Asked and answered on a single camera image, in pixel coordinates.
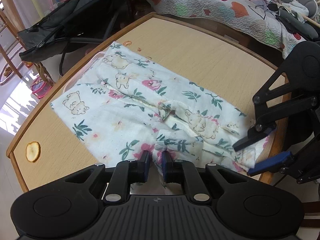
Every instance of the table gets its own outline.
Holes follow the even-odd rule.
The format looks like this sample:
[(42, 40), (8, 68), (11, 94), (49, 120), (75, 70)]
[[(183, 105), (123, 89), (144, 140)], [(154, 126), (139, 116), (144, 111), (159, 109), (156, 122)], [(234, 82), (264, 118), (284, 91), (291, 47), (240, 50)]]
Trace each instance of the table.
[[(132, 41), (132, 45), (128, 46), (132, 51), (137, 52), (141, 48), (137, 53), (151, 57), (171, 71), (214, 91), (252, 118), (252, 96), (276, 69), (270, 62), (233, 41), (188, 23), (150, 13), (84, 56), (54, 85), (25, 120), (6, 152), (23, 191), (97, 162), (50, 109), (49, 103), (61, 95), (65, 83), (93, 55), (106, 49), (113, 41)], [(280, 76), (273, 86), (285, 82), (286, 78)], [(270, 103), (277, 104), (282, 100), (280, 97)], [(278, 122), (274, 136), (260, 156), (261, 160), (281, 151), (286, 125), (287, 119)], [(31, 141), (38, 141), (41, 145), (40, 157), (34, 163), (28, 162), (25, 156), (26, 145)], [(266, 183), (271, 178), (270, 173), (256, 177)]]

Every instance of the black cable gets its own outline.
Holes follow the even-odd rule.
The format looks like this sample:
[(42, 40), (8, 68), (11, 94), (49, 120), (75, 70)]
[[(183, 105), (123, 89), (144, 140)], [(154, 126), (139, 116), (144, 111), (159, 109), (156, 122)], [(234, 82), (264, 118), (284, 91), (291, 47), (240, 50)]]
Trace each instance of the black cable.
[(287, 175), (284, 175), (281, 177), (281, 179), (279, 179), (273, 186), (277, 186)]

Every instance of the white tile floor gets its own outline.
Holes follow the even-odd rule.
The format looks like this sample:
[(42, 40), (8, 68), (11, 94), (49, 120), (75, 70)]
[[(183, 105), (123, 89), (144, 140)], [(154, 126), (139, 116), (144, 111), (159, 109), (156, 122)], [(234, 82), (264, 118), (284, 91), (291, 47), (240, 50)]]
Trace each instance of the white tile floor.
[[(74, 63), (83, 57), (83, 55), (84, 49), (82, 49), (82, 52), (75, 52), (72, 55), (67, 55), (66, 69), (74, 65)], [(60, 57), (61, 56), (57, 55), (43, 62), (55, 81), (57, 81), (59, 77), (58, 66)], [(29, 84), (33, 78), (33, 75), (29, 75), (29, 81), (26, 79), (26, 82)], [(13, 240), (18, 237), (10, 218), (10, 207), (13, 201), (22, 194), (22, 190), (15, 176), (11, 162), (5, 156), (5, 151), (13, 138), (13, 135), (35, 104), (35, 99), (30, 96), (31, 91), (28, 88), (29, 85), (27, 86), (19, 79), (11, 80), (10, 82), (16, 86), (16, 89), (12, 89), (9, 93), (13, 100), (9, 98), (7, 100), (7, 105), (0, 111), (0, 239), (6, 240)], [(300, 143), (299, 145), (295, 145), (291, 150), (295, 152), (304, 144), (305, 143)], [(282, 175), (279, 173), (275, 174), (273, 183), (281, 176)], [(287, 176), (278, 184), (278, 187), (293, 193), (302, 202), (319, 200), (318, 185), (314, 182), (298, 185), (293, 178)], [(319, 229), (301, 228), (297, 235), (302, 240), (316, 240), (319, 235)]]

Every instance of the cartoon animal print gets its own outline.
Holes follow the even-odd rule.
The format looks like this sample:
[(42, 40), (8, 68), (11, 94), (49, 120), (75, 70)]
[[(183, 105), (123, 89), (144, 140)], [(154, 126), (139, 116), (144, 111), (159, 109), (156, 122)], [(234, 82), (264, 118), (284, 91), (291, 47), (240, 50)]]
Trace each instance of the cartoon animal print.
[(84, 101), (81, 101), (79, 91), (68, 94), (63, 104), (71, 110), (72, 114), (84, 114), (89, 109), (89, 107), (84, 105)]
[(218, 126), (215, 122), (206, 122), (206, 119), (200, 114), (193, 114), (186, 109), (185, 115), (188, 117), (189, 127), (207, 139), (215, 139)]
[(125, 74), (121, 74), (121, 73), (116, 74), (117, 88), (121, 88), (121, 86), (124, 86), (124, 88), (128, 88), (129, 87), (129, 79), (130, 79), (130, 77)]
[(122, 55), (119, 55), (119, 54), (112, 54), (112, 55), (105, 56), (102, 62), (104, 63), (111, 62), (111, 66), (117, 69), (124, 69), (127, 67), (127, 65), (132, 63), (127, 61), (125, 58), (123, 58)]

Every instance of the floor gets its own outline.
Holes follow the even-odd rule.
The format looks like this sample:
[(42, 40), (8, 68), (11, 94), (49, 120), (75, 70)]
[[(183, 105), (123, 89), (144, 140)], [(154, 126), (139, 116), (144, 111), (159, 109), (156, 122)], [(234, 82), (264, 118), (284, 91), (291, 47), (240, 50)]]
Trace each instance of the floor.
[[(83, 57), (84, 51), (85, 49), (82, 48), (67, 55), (64, 69), (67, 70), (73, 66)], [(43, 61), (54, 81), (57, 81), (59, 77), (60, 57), (57, 55)], [(31, 95), (29, 88), (32, 80), (36, 78), (35, 73), (33, 73), (32, 69), (29, 70), (26, 67), (21, 72), (24, 74), (23, 80), (15, 76), (6, 86), (0, 86), (0, 239), (7, 240), (18, 237), (10, 218), (10, 207), (13, 201), (22, 194), (22, 190), (11, 162), (5, 156), (5, 151), (20, 125), (38, 102), (35, 96)], [(296, 152), (306, 142), (292, 146), (291, 150)], [(276, 173), (273, 183), (278, 181), (281, 176), (281, 174)], [(319, 200), (318, 184), (314, 182), (298, 185), (293, 178), (287, 176), (278, 184), (278, 187), (293, 193), (302, 202)], [(297, 236), (302, 240), (316, 240), (318, 235), (319, 229), (301, 228), (297, 233)]]

